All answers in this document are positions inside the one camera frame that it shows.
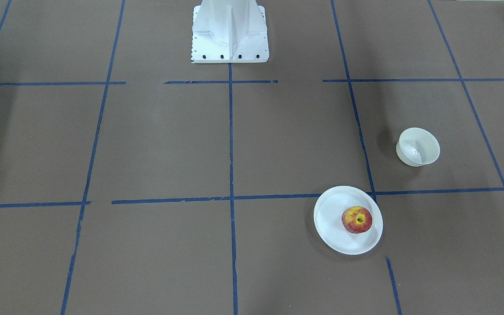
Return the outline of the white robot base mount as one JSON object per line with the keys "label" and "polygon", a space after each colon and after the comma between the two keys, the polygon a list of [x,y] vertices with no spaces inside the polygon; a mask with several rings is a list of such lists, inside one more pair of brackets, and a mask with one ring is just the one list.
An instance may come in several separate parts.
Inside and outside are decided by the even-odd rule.
{"label": "white robot base mount", "polygon": [[203,0],[192,11],[193,63],[265,63],[266,10],[255,0]]}

